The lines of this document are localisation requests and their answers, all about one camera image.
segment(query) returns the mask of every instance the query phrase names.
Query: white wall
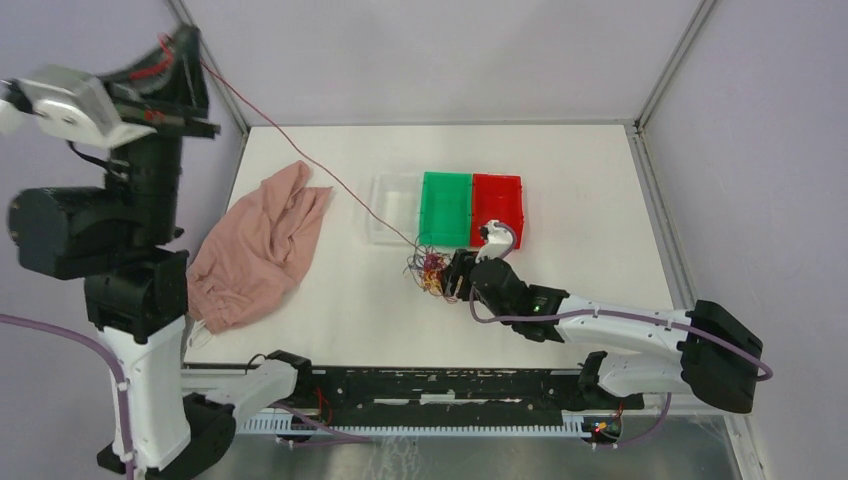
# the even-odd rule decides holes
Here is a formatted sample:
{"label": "white wall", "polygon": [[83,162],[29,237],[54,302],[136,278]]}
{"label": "white wall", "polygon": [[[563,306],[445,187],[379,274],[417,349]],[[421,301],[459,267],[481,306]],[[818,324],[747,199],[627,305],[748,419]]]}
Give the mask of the white wall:
{"label": "white wall", "polygon": [[848,469],[848,2],[720,2],[648,127],[698,294],[761,336],[774,479]]}
{"label": "white wall", "polygon": [[[47,62],[99,72],[120,67],[156,45],[175,23],[164,2],[29,0],[4,3],[0,77]],[[183,155],[176,247],[196,250],[226,207],[240,136],[213,98],[216,140],[187,140]],[[28,187],[100,185],[101,173],[64,142],[28,125],[0,137],[0,209]],[[4,228],[0,234],[0,312],[93,334],[79,280],[61,282],[20,268]],[[111,441],[109,373],[94,353],[66,340],[0,325],[0,477],[113,479],[95,454]]]}
{"label": "white wall", "polygon": [[276,122],[351,125],[634,118],[699,0],[185,3]]}

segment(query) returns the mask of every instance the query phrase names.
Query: clear plastic tray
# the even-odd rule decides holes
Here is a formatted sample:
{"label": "clear plastic tray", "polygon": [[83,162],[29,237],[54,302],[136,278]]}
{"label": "clear plastic tray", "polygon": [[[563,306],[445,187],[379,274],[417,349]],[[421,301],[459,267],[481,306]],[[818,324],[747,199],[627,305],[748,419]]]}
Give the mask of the clear plastic tray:
{"label": "clear plastic tray", "polygon": [[[381,173],[374,177],[369,206],[410,241],[418,237],[422,173]],[[405,244],[397,233],[368,215],[368,238],[377,244]]]}

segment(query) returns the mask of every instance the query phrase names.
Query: white table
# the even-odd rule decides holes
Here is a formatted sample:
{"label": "white table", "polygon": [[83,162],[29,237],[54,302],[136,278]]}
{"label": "white table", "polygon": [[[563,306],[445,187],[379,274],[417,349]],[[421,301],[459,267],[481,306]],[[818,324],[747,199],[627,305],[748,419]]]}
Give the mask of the white table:
{"label": "white table", "polygon": [[[671,308],[657,245],[623,127],[490,125],[293,127],[289,135],[363,199],[379,172],[520,175],[525,230],[509,262],[528,282],[597,300]],[[272,127],[254,128],[230,205],[299,157]],[[404,277],[408,246],[369,243],[367,213],[333,185],[312,268],[261,321],[189,348],[187,363],[244,363],[281,349],[316,365],[574,368],[595,345],[524,339],[475,323]],[[488,313],[484,307],[479,309]]]}

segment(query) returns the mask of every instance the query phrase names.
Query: red tray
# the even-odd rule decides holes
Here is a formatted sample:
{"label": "red tray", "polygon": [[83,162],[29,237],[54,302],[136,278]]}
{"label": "red tray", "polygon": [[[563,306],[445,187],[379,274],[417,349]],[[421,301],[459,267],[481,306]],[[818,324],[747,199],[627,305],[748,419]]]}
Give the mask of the red tray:
{"label": "red tray", "polygon": [[524,206],[521,201],[521,177],[475,173],[471,187],[471,246],[482,247],[480,227],[490,220],[500,220],[515,230],[521,247],[524,232]]}

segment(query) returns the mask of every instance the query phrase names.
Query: tangled wire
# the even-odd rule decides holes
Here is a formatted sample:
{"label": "tangled wire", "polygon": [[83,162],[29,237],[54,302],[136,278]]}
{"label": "tangled wire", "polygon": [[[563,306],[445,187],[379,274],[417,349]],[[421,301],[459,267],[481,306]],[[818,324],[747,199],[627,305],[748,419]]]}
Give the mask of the tangled wire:
{"label": "tangled wire", "polygon": [[415,250],[407,259],[404,274],[411,273],[412,279],[421,290],[434,297],[442,297],[448,303],[456,303],[455,297],[446,295],[439,278],[439,274],[448,266],[450,259],[450,254],[439,252],[432,245],[421,245],[416,238]]}

